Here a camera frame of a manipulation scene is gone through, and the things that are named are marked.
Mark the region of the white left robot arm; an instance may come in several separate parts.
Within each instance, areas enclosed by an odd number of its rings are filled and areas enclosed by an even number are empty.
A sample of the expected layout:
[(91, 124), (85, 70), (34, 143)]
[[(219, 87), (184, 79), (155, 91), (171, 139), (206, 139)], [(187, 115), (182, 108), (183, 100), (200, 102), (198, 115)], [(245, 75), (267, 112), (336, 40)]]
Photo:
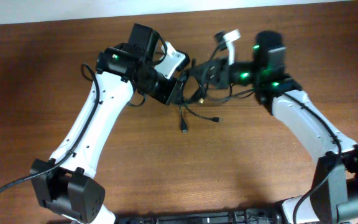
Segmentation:
[(89, 95), (65, 140), (48, 161), (36, 159), (30, 168), (40, 206), (73, 223), (114, 222), (103, 204), (105, 189), (94, 180), (105, 142), (135, 91), (169, 104), (173, 74), (189, 61), (157, 31), (140, 24), (134, 24), (128, 42), (101, 52), (89, 71)]

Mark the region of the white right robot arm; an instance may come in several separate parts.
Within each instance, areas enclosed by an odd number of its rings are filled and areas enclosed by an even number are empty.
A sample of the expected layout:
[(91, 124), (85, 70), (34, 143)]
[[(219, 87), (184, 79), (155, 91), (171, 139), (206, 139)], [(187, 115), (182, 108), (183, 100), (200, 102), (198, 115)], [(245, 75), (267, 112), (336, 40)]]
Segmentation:
[(347, 223), (358, 218), (358, 143), (338, 130), (311, 102), (285, 70), (285, 52), (278, 32), (259, 32), (250, 62), (236, 60), (234, 42), (240, 33), (218, 32), (214, 38), (227, 57), (211, 57), (200, 83), (218, 89), (250, 86), (258, 103), (301, 142), (316, 167), (307, 193), (276, 203), (274, 223)]

